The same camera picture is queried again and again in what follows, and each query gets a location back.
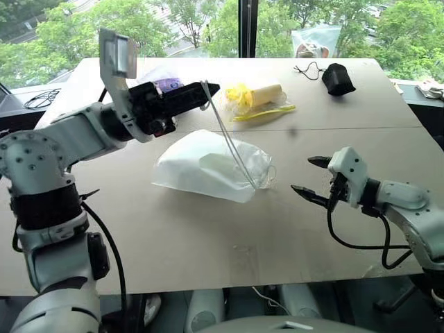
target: mask ear loop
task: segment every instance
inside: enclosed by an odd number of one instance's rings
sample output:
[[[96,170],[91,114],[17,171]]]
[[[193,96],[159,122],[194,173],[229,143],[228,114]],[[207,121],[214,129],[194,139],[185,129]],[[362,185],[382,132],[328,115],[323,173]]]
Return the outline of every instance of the mask ear loop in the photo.
[[[241,169],[242,173],[244,174],[245,178],[249,181],[249,183],[251,184],[253,189],[257,189],[258,187],[255,184],[255,181],[253,180],[250,173],[248,172],[248,169],[246,168],[245,163],[242,160],[242,157],[240,156],[239,152],[237,151],[236,146],[234,145],[233,141],[231,140],[230,134],[228,133],[227,129],[225,128],[225,125],[222,122],[221,116],[217,112],[216,106],[214,105],[211,94],[210,94],[210,89],[208,88],[208,81],[207,80],[205,82],[201,81],[200,83],[202,85],[203,91],[207,95],[208,102],[212,106],[214,114],[216,115],[217,121],[219,123],[219,126],[221,127],[223,137],[225,138],[225,142],[227,143],[227,146],[230,149],[231,155],[233,156],[238,167]]]

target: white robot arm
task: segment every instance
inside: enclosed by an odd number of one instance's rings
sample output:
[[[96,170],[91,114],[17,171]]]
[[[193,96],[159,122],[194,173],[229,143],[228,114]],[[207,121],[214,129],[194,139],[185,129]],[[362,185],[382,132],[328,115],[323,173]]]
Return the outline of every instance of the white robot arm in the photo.
[[[390,180],[380,182],[369,178],[366,163],[351,147],[342,148],[332,157],[316,156],[308,160],[318,167],[328,169],[333,175],[330,197],[317,196],[314,191],[304,187],[292,185],[292,188],[308,201],[325,207],[327,218],[331,218],[331,213],[339,200],[349,203],[352,207],[361,207],[364,214],[381,217],[383,221],[384,215],[387,216],[403,231],[409,244],[406,248],[410,247],[419,265],[428,275],[434,300],[442,307],[444,305],[444,210],[432,202],[429,190],[408,183]],[[332,236],[340,243],[343,242],[337,239],[336,235]],[[405,259],[411,252],[405,253],[401,259]],[[397,265],[385,264],[385,266],[390,269]]]
[[[0,174],[11,181],[16,233],[38,292],[16,320],[14,333],[99,330],[95,285],[110,269],[108,254],[101,235],[86,232],[88,209],[67,169],[121,149],[131,139],[147,142],[173,132],[177,114],[208,102],[200,83],[165,94],[153,83],[128,89],[125,78],[135,77],[133,43],[102,29],[99,44],[101,78],[114,103],[93,103],[46,128],[0,140]],[[219,90],[215,84],[208,88],[211,95]]]

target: glass window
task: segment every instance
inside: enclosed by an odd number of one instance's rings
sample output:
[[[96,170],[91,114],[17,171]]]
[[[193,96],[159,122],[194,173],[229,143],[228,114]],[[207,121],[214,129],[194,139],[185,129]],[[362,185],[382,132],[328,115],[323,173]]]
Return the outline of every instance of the glass window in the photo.
[[[99,56],[100,27],[133,38],[140,57],[237,56],[237,0],[0,0],[0,82],[67,80]]]
[[[259,0],[256,56],[375,58],[391,78],[444,83],[444,3]]]

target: wooden table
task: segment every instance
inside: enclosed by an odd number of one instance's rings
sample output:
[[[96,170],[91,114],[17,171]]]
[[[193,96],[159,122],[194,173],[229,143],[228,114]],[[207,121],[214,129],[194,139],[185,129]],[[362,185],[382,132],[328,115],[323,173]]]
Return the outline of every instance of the wooden table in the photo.
[[[319,60],[327,66],[332,60]],[[355,279],[418,273],[414,258],[385,271],[380,251],[358,251],[337,244],[327,230],[325,210],[297,196],[290,184],[325,195],[330,175],[307,157],[331,155],[353,146],[368,163],[371,177],[409,181],[428,188],[444,206],[444,154],[421,126],[374,60],[336,60],[348,68],[356,92],[334,99],[321,80],[309,81],[292,67],[295,59],[143,59],[139,73],[160,64],[185,83],[208,79],[230,83],[275,79],[297,110],[273,122],[239,126],[227,123],[233,137],[273,156],[277,180],[245,204],[175,191],[151,184],[156,159],[187,133],[220,131],[210,110],[179,118],[175,133],[148,144],[130,142],[123,150],[73,168],[80,193],[100,188],[88,203],[107,223],[122,256],[130,293]],[[99,97],[103,84],[97,59],[83,60],[41,126],[61,112]],[[215,100],[220,101],[219,94]],[[28,295],[23,257],[10,246],[15,220],[6,182],[0,183],[0,294]],[[94,222],[91,230],[97,230]],[[381,244],[384,228],[345,204],[334,214],[336,232],[356,244]],[[403,242],[393,225],[392,242]],[[100,293],[118,293],[114,259]],[[398,256],[393,251],[390,257]]]

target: black cable on table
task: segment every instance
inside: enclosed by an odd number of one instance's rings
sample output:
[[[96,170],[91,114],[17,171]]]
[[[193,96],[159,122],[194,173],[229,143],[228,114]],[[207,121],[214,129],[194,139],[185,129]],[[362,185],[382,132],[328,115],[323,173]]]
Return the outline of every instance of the black cable on table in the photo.
[[[81,203],[83,209],[97,222],[99,227],[102,229],[103,234],[105,234],[108,243],[110,243],[112,253],[116,259],[117,270],[119,272],[119,281],[120,281],[120,297],[121,297],[121,310],[122,310],[122,321],[123,321],[123,331],[128,331],[128,310],[126,306],[126,284],[125,284],[125,275],[123,273],[123,265],[120,258],[119,251],[117,250],[116,243],[112,238],[110,231],[106,228],[104,222],[100,219],[100,217],[87,205],[85,201]]]
[[[391,231],[390,231],[390,225],[387,219],[384,217],[384,215],[380,215],[379,218],[381,218],[382,223],[384,224],[386,235],[384,240],[384,245],[354,245],[349,244],[346,241],[342,240],[333,229],[333,223],[332,223],[332,206],[329,204],[327,206],[327,224],[328,224],[328,230],[330,232],[330,235],[332,238],[340,243],[342,246],[345,246],[347,248],[353,248],[355,250],[382,250],[382,266],[385,269],[394,269],[396,266],[401,264],[410,254],[412,253],[410,250],[410,247],[408,245],[390,245],[390,238],[391,238]],[[389,254],[390,249],[407,249],[408,251],[401,255],[398,259],[396,259],[392,264],[387,264],[387,257]]]
[[[307,71],[309,70],[309,68],[310,68],[310,66],[311,66],[312,64],[315,64],[315,65],[316,65],[316,69],[318,70],[318,72],[317,72],[317,76],[316,76],[315,78],[310,78],[310,77],[307,75]],[[318,79],[319,79],[319,73],[322,72],[322,71],[325,71],[325,68],[319,68],[319,67],[318,67],[318,63],[317,63],[316,61],[312,61],[312,62],[310,62],[309,65],[307,66],[307,69],[302,70],[302,69],[300,69],[297,65],[295,65],[294,69],[297,70],[297,71],[299,71],[299,73],[304,74],[304,76],[305,76],[306,78],[308,78],[309,80],[312,80],[312,81],[316,81],[316,80],[318,80]]]
[[[24,104],[26,109],[37,109],[37,108],[45,108],[46,106],[50,106],[56,96],[60,92],[60,88],[52,89],[47,92],[42,92],[37,96],[34,96],[29,101]]]

